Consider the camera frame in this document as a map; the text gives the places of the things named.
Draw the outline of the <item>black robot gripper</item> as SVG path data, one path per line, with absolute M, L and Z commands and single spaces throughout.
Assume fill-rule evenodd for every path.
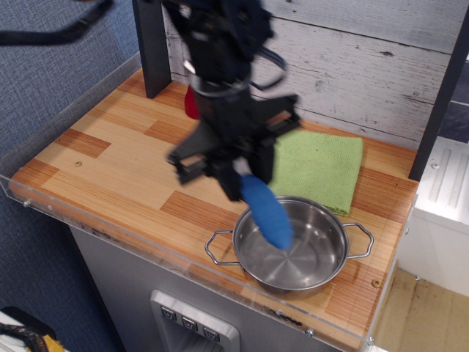
M 300 126 L 297 95 L 256 100 L 249 88 L 193 94 L 199 124 L 168 156 L 181 183 L 202 175 L 217 178 L 230 201 L 242 200 L 240 175 L 230 162 L 248 159 L 251 173 L 268 184 L 273 178 L 276 139 Z

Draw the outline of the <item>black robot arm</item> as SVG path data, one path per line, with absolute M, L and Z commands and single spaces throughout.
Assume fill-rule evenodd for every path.
M 297 95 L 256 100 L 251 88 L 269 89 L 251 80 L 251 63 L 263 57 L 285 68 L 265 47 L 273 36 L 272 15 L 260 1 L 164 1 L 171 22 L 188 47 L 190 87 L 199 117 L 196 129 L 168 156 L 181 184 L 214 177 L 231 201 L 243 199 L 234 162 L 245 158 L 265 183 L 273 177 L 277 138 L 300 126 Z

